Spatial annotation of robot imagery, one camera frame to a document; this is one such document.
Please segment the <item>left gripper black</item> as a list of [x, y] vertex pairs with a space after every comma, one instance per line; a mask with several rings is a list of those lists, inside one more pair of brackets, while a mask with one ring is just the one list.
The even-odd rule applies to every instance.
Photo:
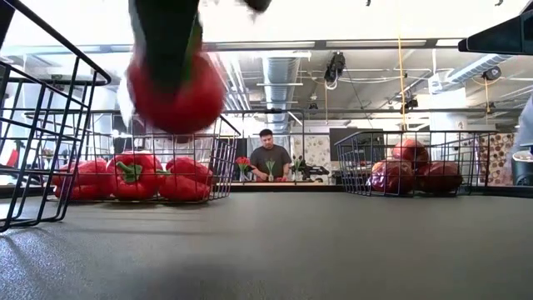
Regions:
[[[243, 0], [265, 12], [271, 0]], [[134, 60], [156, 86], [171, 90], [184, 80], [187, 50], [198, 24], [199, 0], [128, 0]]]

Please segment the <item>red tomato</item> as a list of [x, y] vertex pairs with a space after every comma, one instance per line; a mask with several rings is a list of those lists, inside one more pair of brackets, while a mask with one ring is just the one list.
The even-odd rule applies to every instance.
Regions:
[[175, 91], [161, 90], [136, 58], [127, 68], [130, 98], [138, 116], [167, 133], [190, 134], [208, 128], [224, 107], [225, 88], [204, 53], [192, 56], [190, 77]]

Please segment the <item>dark red apple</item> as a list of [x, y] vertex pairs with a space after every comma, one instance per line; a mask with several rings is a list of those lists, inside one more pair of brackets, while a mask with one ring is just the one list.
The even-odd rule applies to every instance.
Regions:
[[385, 172], [371, 173], [370, 185], [373, 190], [387, 194], [406, 194], [415, 187], [415, 172], [407, 161], [392, 161]]
[[416, 170], [416, 187], [425, 193], [450, 193], [462, 181], [456, 162], [434, 161]]

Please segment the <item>person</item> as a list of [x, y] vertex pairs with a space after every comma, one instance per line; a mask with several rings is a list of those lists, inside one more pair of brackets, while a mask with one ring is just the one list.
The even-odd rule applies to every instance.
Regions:
[[533, 143], [533, 93], [530, 95], [521, 112], [514, 146], [519, 148], [521, 144], [526, 143]]
[[291, 165], [288, 151], [274, 143], [270, 129], [259, 132], [262, 145], [256, 148], [250, 156], [250, 166], [258, 182], [286, 181]]

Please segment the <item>circle patterned panel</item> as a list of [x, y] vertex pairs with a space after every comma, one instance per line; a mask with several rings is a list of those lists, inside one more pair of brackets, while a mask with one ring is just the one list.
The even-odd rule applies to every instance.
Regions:
[[479, 137], [480, 185], [510, 186], [511, 150], [515, 141], [511, 132], [483, 134]]

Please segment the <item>grey trash bin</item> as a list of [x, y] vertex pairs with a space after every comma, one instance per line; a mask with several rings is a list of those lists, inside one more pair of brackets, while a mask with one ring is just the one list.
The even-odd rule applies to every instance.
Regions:
[[512, 178], [515, 186], [533, 187], [533, 147], [512, 155]]

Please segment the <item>red tulips in vase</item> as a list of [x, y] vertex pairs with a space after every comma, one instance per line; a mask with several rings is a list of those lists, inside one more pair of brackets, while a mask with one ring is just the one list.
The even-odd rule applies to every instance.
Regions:
[[247, 169], [250, 166], [250, 159], [248, 157], [237, 157], [236, 164], [240, 172], [240, 181], [244, 183], [248, 180]]

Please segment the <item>wooden far table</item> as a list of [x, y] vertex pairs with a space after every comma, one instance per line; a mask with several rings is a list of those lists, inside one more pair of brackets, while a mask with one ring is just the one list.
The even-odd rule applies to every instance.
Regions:
[[328, 185], [323, 182], [233, 182], [234, 193], [339, 193], [340, 185]]

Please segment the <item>white perforated ceiling duct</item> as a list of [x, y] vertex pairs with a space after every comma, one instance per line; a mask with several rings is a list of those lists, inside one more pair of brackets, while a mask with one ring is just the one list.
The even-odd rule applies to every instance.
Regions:
[[511, 59], [511, 55], [504, 54], [486, 54], [485, 56], [475, 60], [466, 67], [455, 69], [448, 74], [445, 78], [446, 83], [459, 84], [472, 79], [475, 76], [482, 75], [482, 73], [494, 66], [498, 66], [501, 63]]

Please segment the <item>silver ceiling duct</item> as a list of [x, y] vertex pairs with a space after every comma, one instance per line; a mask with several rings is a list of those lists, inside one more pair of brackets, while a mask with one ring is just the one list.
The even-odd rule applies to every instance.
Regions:
[[289, 131], [289, 113], [301, 59], [298, 57], [265, 57], [262, 59], [263, 88], [267, 128], [274, 133]]

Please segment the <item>black wall screen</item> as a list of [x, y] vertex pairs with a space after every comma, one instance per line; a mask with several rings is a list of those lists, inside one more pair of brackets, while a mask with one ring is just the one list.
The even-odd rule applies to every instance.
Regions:
[[359, 158], [362, 161], [377, 162], [386, 157], [385, 138], [382, 129], [331, 128], [329, 130], [329, 138], [332, 161], [339, 161], [337, 144], [340, 145], [341, 154], [349, 153], [352, 150], [359, 151]]

